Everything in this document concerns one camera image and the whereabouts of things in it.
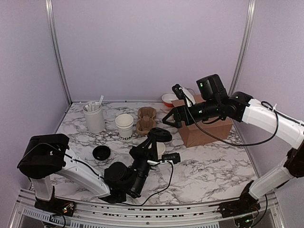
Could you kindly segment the single white paper cup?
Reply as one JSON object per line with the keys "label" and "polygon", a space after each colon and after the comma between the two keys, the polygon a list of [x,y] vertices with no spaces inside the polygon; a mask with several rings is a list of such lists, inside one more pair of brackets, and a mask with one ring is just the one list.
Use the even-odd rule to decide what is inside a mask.
{"label": "single white paper cup", "polygon": [[166,150],[166,146],[162,142],[157,142],[157,153],[158,153],[158,159],[162,160],[162,155],[164,154]]}

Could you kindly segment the white paper cups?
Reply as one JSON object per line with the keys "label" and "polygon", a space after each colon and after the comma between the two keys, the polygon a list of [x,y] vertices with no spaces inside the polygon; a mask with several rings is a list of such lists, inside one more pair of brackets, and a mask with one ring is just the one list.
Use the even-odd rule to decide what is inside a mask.
{"label": "white paper cups", "polygon": [[134,118],[130,114],[121,114],[117,116],[115,124],[120,138],[123,141],[129,141],[132,139]]}

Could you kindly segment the black plastic cup lid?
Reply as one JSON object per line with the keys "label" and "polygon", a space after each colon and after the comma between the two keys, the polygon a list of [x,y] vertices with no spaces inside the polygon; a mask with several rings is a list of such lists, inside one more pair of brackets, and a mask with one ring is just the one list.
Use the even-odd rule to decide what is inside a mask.
{"label": "black plastic cup lid", "polygon": [[96,160],[104,161],[110,157],[111,150],[108,146],[100,145],[93,149],[92,155]]}

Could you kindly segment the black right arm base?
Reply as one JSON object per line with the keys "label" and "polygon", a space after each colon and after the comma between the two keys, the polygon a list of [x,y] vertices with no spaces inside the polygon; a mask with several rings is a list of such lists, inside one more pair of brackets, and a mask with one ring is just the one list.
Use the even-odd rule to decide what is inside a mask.
{"label": "black right arm base", "polygon": [[223,218],[242,215],[256,210],[260,210],[261,206],[257,199],[249,194],[249,187],[245,187],[241,192],[239,199],[220,203],[218,212]]}

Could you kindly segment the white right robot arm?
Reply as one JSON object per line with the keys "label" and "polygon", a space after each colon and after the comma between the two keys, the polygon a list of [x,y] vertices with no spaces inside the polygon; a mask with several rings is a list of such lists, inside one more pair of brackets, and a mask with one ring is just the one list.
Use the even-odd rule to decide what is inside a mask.
{"label": "white right robot arm", "polygon": [[172,87],[184,105],[175,107],[162,119],[166,125],[181,128],[183,125],[197,124],[215,117],[217,120],[233,119],[251,124],[278,137],[292,148],[287,158],[262,177],[248,184],[236,201],[235,208],[245,213],[269,191],[284,185],[293,178],[304,175],[304,123],[277,111],[269,102],[259,101],[243,92],[228,95],[217,74],[197,80],[204,100],[196,103],[185,88],[176,84]]}

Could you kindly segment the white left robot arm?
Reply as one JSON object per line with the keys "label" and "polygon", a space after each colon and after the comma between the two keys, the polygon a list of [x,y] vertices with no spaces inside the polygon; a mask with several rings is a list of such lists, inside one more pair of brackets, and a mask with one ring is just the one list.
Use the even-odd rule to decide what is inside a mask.
{"label": "white left robot arm", "polygon": [[171,139],[168,131],[149,133],[145,141],[130,149],[129,154],[133,159],[131,166],[118,161],[100,174],[69,148],[66,135],[38,135],[31,137],[17,168],[32,181],[37,199],[49,211],[56,211],[60,207],[49,180],[52,174],[76,182],[105,202],[125,204],[127,196],[133,199],[141,197],[152,167],[161,164],[173,166],[181,161],[176,152],[158,158],[157,142]]}

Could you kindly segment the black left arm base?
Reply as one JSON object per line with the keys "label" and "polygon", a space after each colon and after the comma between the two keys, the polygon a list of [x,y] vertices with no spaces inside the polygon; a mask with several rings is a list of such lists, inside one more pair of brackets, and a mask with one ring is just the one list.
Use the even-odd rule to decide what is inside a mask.
{"label": "black left arm base", "polygon": [[36,197],[34,207],[43,211],[72,217],[75,211],[76,203],[71,200],[59,199],[55,197],[55,187],[53,186],[50,200],[41,200]]}

